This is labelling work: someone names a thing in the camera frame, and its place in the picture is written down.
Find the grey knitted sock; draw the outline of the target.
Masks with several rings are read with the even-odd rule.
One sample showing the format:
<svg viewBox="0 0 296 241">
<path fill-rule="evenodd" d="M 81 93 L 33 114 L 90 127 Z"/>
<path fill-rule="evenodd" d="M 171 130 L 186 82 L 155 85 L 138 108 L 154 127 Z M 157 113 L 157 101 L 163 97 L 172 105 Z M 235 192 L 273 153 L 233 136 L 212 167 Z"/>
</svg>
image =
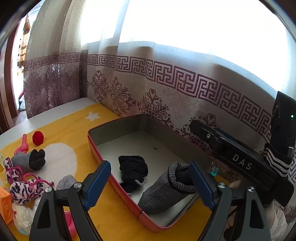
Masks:
<svg viewBox="0 0 296 241">
<path fill-rule="evenodd" d="M 138 206 L 146 214 L 165 211 L 197 189 L 189 173 L 189 164 L 174 162 L 156 182 L 143 192 Z"/>
</svg>

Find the grey black knitted glove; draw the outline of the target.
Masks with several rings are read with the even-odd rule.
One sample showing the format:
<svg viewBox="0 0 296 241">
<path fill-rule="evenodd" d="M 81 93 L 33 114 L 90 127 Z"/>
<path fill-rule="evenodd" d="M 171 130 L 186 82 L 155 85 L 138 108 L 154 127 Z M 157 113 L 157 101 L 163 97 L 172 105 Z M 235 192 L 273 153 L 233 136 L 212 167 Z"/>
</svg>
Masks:
<svg viewBox="0 0 296 241">
<path fill-rule="evenodd" d="M 22 172 L 39 171 L 45 165 L 45 151 L 33 149 L 29 153 L 17 152 L 11 159 L 14 167 L 19 167 Z"/>
</svg>

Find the pink knotted foam tube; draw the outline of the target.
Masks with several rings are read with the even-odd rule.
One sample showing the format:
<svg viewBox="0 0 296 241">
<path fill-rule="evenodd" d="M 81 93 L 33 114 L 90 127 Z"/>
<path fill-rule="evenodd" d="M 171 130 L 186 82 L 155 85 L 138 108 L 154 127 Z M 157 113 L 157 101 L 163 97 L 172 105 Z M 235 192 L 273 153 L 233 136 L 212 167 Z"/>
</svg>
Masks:
<svg viewBox="0 0 296 241">
<path fill-rule="evenodd" d="M 15 149 L 14 154 L 16 155 L 18 152 L 22 152 L 26 154 L 28 149 L 29 149 L 29 145 L 27 143 L 27 135 L 23 134 L 22 144 L 17 149 Z"/>
</svg>

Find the red pompom ball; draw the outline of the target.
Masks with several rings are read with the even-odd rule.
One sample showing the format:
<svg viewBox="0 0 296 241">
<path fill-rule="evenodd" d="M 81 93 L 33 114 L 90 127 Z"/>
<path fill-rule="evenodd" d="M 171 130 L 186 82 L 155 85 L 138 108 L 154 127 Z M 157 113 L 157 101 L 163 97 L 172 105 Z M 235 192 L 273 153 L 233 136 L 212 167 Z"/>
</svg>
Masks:
<svg viewBox="0 0 296 241">
<path fill-rule="evenodd" d="M 35 131 L 32 135 L 32 141 L 36 146 L 43 144 L 44 135 L 41 131 Z"/>
</svg>

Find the clear plastic bag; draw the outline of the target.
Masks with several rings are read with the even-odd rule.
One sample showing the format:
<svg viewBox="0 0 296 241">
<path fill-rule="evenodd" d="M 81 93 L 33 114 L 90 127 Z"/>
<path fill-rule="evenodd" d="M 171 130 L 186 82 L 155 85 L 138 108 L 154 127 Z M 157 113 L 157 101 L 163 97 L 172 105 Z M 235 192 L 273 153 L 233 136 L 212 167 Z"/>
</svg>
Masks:
<svg viewBox="0 0 296 241">
<path fill-rule="evenodd" d="M 33 208 L 29 208 L 25 205 L 18 205 L 15 202 L 12 203 L 13 222 L 16 229 L 23 235 L 29 236 L 31 226 L 34 220 L 35 213 L 40 203 L 40 198 L 34 201 Z"/>
</svg>

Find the teal binder clip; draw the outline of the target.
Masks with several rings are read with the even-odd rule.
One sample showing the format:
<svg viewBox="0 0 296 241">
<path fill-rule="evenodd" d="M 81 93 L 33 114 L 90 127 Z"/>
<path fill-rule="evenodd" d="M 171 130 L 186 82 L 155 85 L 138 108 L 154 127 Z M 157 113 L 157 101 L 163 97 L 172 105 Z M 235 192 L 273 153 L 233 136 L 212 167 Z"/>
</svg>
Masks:
<svg viewBox="0 0 296 241">
<path fill-rule="evenodd" d="M 216 162 L 212 162 L 211 164 L 211 172 L 210 174 L 213 176 L 213 177 L 216 177 L 217 174 L 219 172 L 219 168 L 217 167 L 217 163 Z"/>
</svg>

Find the pink leopard plush toy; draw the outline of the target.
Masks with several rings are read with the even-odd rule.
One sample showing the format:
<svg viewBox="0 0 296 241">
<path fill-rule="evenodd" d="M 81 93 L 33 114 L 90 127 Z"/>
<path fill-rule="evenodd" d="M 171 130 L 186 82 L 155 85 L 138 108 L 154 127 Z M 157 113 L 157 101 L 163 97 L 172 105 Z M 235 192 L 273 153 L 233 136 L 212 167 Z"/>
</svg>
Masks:
<svg viewBox="0 0 296 241">
<path fill-rule="evenodd" d="M 20 167 L 13 166 L 10 158 L 6 158 L 3 165 L 11 197 L 18 205 L 27 205 L 31 200 L 41 198 L 46 187 L 54 187 L 54 182 L 48 182 L 32 173 L 23 174 Z"/>
</svg>

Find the orange rubber block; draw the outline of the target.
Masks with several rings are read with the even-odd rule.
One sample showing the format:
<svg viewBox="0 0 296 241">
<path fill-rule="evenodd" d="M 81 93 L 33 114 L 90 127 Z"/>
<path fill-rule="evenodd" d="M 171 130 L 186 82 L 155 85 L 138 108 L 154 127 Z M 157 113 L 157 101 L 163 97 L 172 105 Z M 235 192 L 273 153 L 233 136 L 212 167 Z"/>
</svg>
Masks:
<svg viewBox="0 0 296 241">
<path fill-rule="evenodd" d="M 4 222 L 9 225 L 13 221 L 11 195 L 2 187 L 0 188 L 0 212 Z"/>
</svg>

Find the light grey small sock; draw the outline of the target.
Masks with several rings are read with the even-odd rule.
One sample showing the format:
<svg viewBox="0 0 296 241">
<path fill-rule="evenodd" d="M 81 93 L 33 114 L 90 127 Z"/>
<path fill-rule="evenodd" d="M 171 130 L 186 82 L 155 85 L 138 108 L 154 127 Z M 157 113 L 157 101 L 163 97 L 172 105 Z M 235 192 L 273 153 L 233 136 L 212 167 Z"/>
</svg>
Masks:
<svg viewBox="0 0 296 241">
<path fill-rule="evenodd" d="M 69 189 L 77 180 L 72 175 L 64 176 L 57 184 L 57 190 Z"/>
</svg>

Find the yellow white towel mat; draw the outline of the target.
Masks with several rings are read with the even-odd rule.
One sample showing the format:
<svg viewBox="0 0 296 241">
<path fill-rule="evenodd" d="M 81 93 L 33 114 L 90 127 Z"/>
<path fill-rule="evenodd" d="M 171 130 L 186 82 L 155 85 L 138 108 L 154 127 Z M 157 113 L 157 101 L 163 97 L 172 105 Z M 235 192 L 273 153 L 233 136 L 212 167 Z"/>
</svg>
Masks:
<svg viewBox="0 0 296 241">
<path fill-rule="evenodd" d="M 34 149 L 32 136 L 35 131 L 40 131 L 45 137 L 41 149 L 46 153 L 46 163 L 36 175 L 55 184 L 66 175 L 81 181 L 97 168 L 88 143 L 88 131 L 115 119 L 117 115 L 101 104 L 88 101 L 81 106 L 69 102 L 3 133 L 1 153 L 4 157 L 12 157 L 21 145 L 23 134 L 27 135 L 29 148 Z M 197 200 L 171 228 L 151 232 L 107 184 L 89 214 L 104 240 L 197 240 L 211 211 Z"/>
</svg>

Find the red metal tin box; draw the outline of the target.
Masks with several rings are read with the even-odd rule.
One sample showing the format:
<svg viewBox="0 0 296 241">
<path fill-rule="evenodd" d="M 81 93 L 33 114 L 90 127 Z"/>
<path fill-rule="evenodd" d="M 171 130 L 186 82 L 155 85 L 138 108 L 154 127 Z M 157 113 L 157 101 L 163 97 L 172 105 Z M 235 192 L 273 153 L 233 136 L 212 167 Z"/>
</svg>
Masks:
<svg viewBox="0 0 296 241">
<path fill-rule="evenodd" d="M 142 193 L 153 185 L 170 164 L 197 161 L 210 171 L 212 159 L 197 146 L 172 129 L 144 114 L 118 118 L 94 127 L 88 132 L 91 153 L 97 163 L 106 160 L 111 165 L 109 183 L 131 213 L 151 232 L 171 228 L 199 198 L 187 196 L 164 212 L 146 214 L 137 205 Z M 145 183 L 128 195 L 119 185 L 119 156 L 141 156 L 149 170 Z"/>
</svg>

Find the black knitted sock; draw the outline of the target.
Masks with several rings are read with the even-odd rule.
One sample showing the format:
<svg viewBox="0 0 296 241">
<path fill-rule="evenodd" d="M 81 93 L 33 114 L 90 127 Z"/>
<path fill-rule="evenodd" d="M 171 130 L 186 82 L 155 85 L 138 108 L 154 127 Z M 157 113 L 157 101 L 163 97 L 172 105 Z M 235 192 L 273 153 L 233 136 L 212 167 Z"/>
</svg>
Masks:
<svg viewBox="0 0 296 241">
<path fill-rule="evenodd" d="M 120 186 L 131 195 L 144 185 L 149 173 L 147 163 L 141 156 L 119 156 L 118 161 L 121 174 Z"/>
</svg>

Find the patterned white purple curtain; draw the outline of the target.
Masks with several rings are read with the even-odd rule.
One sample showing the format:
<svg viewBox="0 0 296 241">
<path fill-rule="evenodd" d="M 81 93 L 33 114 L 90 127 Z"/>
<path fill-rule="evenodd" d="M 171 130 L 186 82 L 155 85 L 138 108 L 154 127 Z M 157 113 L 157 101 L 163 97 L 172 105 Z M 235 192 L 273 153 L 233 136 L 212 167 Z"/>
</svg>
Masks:
<svg viewBox="0 0 296 241">
<path fill-rule="evenodd" d="M 27 116 L 88 97 L 147 114 L 210 155 L 196 119 L 260 152 L 295 40 L 259 1 L 42 1 L 24 67 Z"/>
</svg>

